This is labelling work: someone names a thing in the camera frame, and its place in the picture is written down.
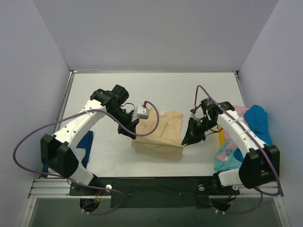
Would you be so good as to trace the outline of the beige t shirt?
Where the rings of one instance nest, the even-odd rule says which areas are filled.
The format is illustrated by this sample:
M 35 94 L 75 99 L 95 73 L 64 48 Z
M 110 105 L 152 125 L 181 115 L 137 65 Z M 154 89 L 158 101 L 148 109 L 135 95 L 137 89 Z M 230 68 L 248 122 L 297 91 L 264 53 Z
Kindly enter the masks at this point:
M 156 130 L 132 141 L 135 152 L 169 161 L 179 161 L 183 156 L 181 128 L 183 114 L 178 111 L 160 111 Z

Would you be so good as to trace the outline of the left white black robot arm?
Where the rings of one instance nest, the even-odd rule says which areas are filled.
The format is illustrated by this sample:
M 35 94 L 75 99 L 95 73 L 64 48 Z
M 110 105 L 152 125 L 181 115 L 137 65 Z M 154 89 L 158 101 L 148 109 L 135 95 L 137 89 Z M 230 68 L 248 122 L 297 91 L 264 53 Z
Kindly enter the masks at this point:
M 64 178 L 80 182 L 80 189 L 87 195 L 97 190 L 94 175 L 82 165 L 84 154 L 77 153 L 76 147 L 86 133 L 107 113 L 116 118 L 121 125 L 118 133 L 135 139 L 138 120 L 133 121 L 133 112 L 127 112 L 121 105 L 129 93 L 115 85 L 112 90 L 98 89 L 93 92 L 81 110 L 81 115 L 71 120 L 53 135 L 44 135 L 40 140 L 41 161 Z

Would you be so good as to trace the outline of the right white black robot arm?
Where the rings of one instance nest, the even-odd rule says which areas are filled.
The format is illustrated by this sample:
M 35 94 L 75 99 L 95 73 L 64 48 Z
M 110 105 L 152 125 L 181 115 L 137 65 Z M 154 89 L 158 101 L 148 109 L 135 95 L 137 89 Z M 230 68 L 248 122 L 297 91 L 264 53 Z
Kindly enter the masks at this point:
M 206 98 L 199 107 L 204 116 L 200 119 L 194 116 L 189 118 L 181 144 L 188 146 L 204 141 L 208 130 L 220 126 L 230 135 L 244 158 L 239 168 L 220 171 L 215 175 L 216 179 L 211 182 L 215 193 L 223 193 L 228 186 L 234 185 L 252 189 L 279 178 L 279 149 L 258 138 L 229 102 L 216 103 Z

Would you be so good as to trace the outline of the yellow t shirt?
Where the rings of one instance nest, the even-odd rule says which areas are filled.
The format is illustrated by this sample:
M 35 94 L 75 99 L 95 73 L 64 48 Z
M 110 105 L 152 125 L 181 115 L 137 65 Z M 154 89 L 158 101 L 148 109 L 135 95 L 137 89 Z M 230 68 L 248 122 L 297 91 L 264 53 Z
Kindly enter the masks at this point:
M 219 142 L 220 142 L 220 146 L 224 145 L 224 133 L 223 133 L 223 131 L 220 131 L 220 133 L 219 133 Z

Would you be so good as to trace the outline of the pink t shirt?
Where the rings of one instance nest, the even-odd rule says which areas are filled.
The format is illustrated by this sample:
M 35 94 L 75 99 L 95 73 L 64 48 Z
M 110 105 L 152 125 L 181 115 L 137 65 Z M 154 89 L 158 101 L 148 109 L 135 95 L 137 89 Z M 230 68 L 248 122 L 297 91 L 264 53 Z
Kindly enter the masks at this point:
M 235 105 L 234 108 L 235 111 L 238 113 L 238 116 L 242 118 L 244 117 L 244 114 L 248 110 L 248 108 L 245 108 L 243 106 L 237 106 L 237 105 Z M 223 153 L 227 155 L 227 152 L 231 151 L 233 158 L 238 162 L 242 163 L 244 157 L 240 149 L 225 130 L 223 130 L 223 133 L 224 133 L 224 145 L 221 146 L 221 148 L 223 148 Z

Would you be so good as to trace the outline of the teal t shirt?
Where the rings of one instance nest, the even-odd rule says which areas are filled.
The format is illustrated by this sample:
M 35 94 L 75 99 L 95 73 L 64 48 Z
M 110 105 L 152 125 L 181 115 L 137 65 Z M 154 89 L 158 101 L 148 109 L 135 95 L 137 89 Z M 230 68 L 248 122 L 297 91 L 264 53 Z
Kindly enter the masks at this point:
M 240 168 L 244 160 L 243 154 L 233 140 L 225 142 L 215 156 L 214 171 L 216 173 Z

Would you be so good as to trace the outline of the navy printed folded t shirt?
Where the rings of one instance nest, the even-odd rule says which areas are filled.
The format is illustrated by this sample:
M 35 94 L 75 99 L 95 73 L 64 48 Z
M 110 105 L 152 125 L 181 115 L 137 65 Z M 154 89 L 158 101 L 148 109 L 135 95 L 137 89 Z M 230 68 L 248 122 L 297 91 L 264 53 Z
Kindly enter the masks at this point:
M 58 141 L 54 136 L 44 135 L 40 140 L 42 171 L 69 177 L 78 164 L 87 168 L 92 142 L 92 131 L 84 135 L 75 149 Z

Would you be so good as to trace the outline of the bright blue t shirt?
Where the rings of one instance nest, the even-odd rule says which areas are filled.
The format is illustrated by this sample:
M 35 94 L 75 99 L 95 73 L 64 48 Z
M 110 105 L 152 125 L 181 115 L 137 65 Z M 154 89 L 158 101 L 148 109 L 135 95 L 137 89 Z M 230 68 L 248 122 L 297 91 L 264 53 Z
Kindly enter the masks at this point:
M 253 105 L 248 108 L 244 114 L 245 123 L 253 133 L 267 145 L 272 146 L 273 142 L 268 130 L 268 114 L 259 105 Z

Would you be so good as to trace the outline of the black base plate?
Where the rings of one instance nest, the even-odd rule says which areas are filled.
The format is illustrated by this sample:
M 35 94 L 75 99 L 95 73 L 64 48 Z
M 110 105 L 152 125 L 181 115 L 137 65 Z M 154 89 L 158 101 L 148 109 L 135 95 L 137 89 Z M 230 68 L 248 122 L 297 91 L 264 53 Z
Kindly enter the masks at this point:
M 209 208 L 211 203 L 226 205 L 239 194 L 236 186 L 221 186 L 212 176 L 184 177 L 97 177 L 90 187 L 72 183 L 69 194 L 80 196 L 80 204 L 90 196 L 110 208 Z

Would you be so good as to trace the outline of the aluminium front rail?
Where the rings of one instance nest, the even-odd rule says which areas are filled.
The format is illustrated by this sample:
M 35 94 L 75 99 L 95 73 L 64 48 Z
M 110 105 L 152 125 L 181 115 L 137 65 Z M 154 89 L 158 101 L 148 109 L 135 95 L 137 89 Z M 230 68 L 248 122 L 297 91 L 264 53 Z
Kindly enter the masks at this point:
M 259 189 L 268 192 L 268 193 L 276 193 L 277 192 L 277 184 L 267 183 L 262 186 L 259 186 Z M 258 197 L 258 192 L 254 189 L 247 189 L 244 186 L 239 186 L 240 196 L 244 197 Z M 34 179 L 30 193 L 28 198 L 31 199 L 93 199 L 95 196 L 72 196 L 69 195 L 70 185 L 66 179 L 60 178 L 41 178 Z

